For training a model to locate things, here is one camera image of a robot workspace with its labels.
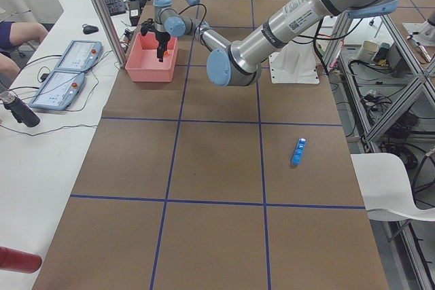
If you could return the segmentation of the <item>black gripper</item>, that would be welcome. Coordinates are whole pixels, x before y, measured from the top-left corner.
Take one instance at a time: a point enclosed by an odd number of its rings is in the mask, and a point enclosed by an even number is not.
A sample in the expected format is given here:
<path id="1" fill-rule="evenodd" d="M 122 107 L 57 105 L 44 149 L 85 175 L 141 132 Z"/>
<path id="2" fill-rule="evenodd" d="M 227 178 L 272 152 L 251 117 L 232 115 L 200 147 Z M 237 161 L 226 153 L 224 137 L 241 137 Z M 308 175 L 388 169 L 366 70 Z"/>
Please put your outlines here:
<path id="1" fill-rule="evenodd" d="M 164 55 L 167 52 L 167 43 L 171 40 L 171 36 L 167 32 L 156 31 L 156 40 L 158 41 L 157 58 L 160 62 L 164 61 Z"/>

